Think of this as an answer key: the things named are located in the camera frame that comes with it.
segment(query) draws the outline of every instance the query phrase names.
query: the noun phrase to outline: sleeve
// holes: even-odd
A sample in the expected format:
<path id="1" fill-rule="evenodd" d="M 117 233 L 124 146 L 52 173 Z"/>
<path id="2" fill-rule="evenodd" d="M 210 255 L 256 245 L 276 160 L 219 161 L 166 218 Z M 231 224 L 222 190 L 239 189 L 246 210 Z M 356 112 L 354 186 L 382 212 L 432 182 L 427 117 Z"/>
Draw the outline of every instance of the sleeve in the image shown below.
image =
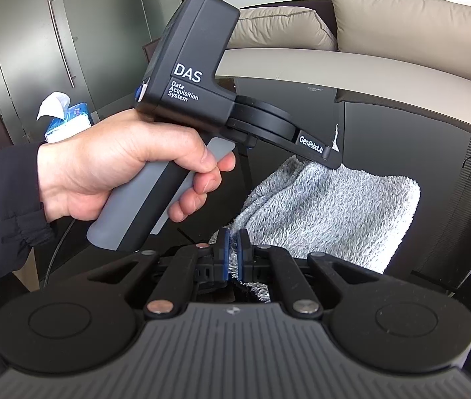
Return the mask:
<path id="1" fill-rule="evenodd" d="M 32 246 L 54 237 L 38 188 L 38 144 L 0 151 L 0 277 L 21 268 Z"/>

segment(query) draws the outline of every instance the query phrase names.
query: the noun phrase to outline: fluffy cloth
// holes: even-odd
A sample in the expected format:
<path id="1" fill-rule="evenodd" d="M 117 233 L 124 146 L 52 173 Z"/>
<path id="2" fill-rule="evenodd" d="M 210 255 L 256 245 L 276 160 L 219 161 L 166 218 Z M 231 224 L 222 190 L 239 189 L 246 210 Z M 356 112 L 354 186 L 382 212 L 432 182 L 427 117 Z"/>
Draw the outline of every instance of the fluffy cloth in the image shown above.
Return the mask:
<path id="1" fill-rule="evenodd" d="M 292 156 L 253 190 L 229 229 L 233 237 L 246 228 L 252 244 L 282 246 L 295 258 L 326 252 L 382 273 L 419 200 L 420 187 L 410 178 L 372 176 L 343 165 L 331 170 Z M 237 276 L 235 247 L 229 271 Z M 265 285 L 250 285 L 269 301 Z"/>

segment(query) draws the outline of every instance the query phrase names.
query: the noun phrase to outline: tissue pack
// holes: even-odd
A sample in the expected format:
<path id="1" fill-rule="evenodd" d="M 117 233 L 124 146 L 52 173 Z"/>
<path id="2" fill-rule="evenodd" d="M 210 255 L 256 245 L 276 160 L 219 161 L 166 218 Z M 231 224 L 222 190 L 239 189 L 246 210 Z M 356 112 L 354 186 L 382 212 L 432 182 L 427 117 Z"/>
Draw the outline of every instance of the tissue pack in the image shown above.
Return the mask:
<path id="1" fill-rule="evenodd" d="M 47 131 L 45 139 L 47 142 L 58 142 L 72 137 L 91 127 L 91 118 L 86 103 L 79 103 L 64 111 L 64 119 L 53 118 Z"/>

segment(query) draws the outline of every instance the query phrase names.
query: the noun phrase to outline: human hand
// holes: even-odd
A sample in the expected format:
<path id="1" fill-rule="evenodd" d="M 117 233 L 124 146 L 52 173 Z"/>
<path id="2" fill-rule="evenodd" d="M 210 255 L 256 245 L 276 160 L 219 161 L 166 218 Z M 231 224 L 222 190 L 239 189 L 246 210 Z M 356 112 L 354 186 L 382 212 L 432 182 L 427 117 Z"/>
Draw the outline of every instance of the human hand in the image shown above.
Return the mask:
<path id="1" fill-rule="evenodd" d="M 96 219 L 113 188 L 131 180 L 145 162 L 175 161 L 196 171 L 193 187 L 169 208 L 174 222 L 201 208 L 235 166 L 234 153 L 216 163 L 188 127 L 153 123 L 135 109 L 122 111 L 74 137 L 38 149 L 40 199 L 48 222 L 62 216 Z"/>

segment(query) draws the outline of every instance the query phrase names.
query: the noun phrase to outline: metal screw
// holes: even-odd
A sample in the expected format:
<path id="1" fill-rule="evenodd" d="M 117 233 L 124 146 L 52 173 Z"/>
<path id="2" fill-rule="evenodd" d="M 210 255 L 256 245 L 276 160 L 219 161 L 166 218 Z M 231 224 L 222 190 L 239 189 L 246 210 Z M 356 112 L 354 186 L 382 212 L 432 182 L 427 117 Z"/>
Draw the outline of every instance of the metal screw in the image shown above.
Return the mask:
<path id="1" fill-rule="evenodd" d="M 152 313 L 169 313 L 174 308 L 169 300 L 152 300 L 147 304 L 147 310 Z"/>
<path id="2" fill-rule="evenodd" d="M 298 313 L 315 313 L 319 310 L 319 304 L 313 300 L 297 300 L 293 303 L 293 309 Z"/>

